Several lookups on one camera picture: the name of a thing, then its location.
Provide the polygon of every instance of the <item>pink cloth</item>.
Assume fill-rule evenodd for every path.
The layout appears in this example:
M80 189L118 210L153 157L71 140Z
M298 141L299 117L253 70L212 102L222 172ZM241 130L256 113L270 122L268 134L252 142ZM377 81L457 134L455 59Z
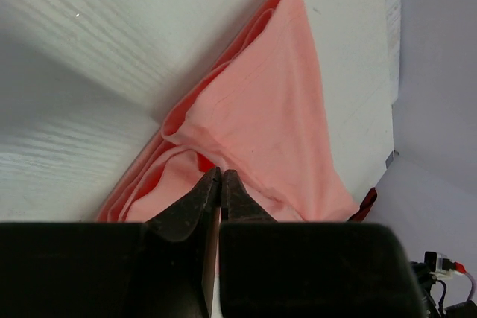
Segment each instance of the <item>pink cloth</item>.
M98 219L148 220L213 165L236 169L277 220L346 220L358 211L333 168L303 0L267 0L260 7L169 113Z

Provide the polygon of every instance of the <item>gray wall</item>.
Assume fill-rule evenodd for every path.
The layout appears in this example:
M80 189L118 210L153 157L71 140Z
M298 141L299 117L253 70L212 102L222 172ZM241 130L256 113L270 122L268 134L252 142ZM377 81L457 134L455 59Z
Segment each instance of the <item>gray wall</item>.
M394 135L401 157L369 220L391 225L413 260L437 250L477 276L476 0L402 0ZM450 282L447 304L467 297Z

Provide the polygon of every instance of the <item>white table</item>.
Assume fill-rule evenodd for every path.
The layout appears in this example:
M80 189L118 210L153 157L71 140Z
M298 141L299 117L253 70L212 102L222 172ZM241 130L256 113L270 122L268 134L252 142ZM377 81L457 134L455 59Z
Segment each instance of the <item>white table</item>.
M0 220L91 217L262 1L0 0L0 46L16 49L0 83ZM360 202L393 150L385 2L305 2L335 167Z

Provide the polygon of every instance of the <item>cable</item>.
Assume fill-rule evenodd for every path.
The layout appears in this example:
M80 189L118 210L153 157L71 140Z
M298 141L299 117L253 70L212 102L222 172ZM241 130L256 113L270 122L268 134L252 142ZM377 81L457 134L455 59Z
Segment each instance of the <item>cable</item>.
M467 278L470 280L470 284L472 285L470 287L470 293L469 293L469 296L467 297L467 301L470 301L473 297L474 297L474 293L476 291L476 280L472 277L472 275L468 272L466 272L464 274L465 276L467 276Z
M440 296L439 303L438 303L439 304L439 312L440 312L440 314L443 314L443 312L444 312L444 299L446 298L446 293L447 293L447 284L440 279L438 279L437 282L439 282L442 285L442 288L443 288L442 296Z
M454 265L455 265L455 270L459 273L462 273L463 275L465 275L466 273L466 270L465 270L465 267L463 264L459 264L458 262L454 262Z

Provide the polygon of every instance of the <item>red wire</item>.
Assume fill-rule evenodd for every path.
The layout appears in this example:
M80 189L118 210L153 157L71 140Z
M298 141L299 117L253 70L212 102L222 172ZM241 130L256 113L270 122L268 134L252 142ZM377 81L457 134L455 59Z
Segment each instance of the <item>red wire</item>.
M455 262L455 270L459 273L462 273L463 275L466 274L466 270L463 264L459 264L458 262Z

